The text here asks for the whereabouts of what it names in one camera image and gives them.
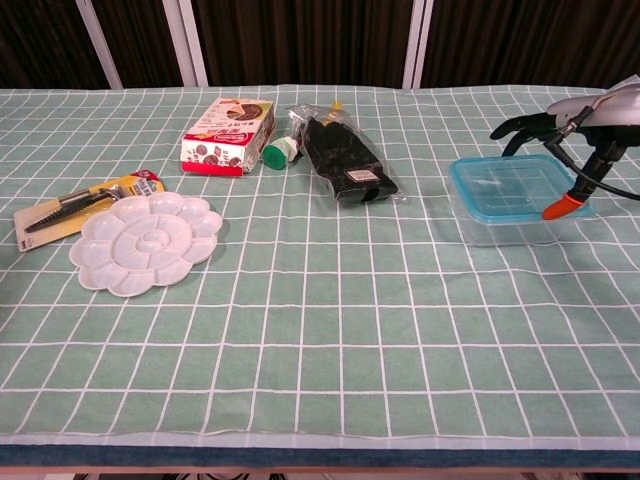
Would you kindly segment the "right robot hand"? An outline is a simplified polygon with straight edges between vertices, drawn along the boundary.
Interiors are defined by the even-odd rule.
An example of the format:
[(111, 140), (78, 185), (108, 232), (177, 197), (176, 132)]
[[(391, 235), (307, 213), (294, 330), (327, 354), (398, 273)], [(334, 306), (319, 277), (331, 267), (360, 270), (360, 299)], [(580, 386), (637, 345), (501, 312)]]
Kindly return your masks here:
[[(584, 136), (594, 148), (583, 167), (563, 149), (571, 134)], [(493, 140), (513, 137), (502, 155), (512, 156), (526, 142), (541, 141), (562, 164), (576, 174), (574, 186), (541, 214), (557, 220), (582, 208), (598, 188), (637, 201), (639, 195), (604, 182), (626, 150), (639, 145), (639, 85), (627, 84), (599, 95), (571, 97), (550, 105), (546, 111), (504, 121), (491, 134)]]

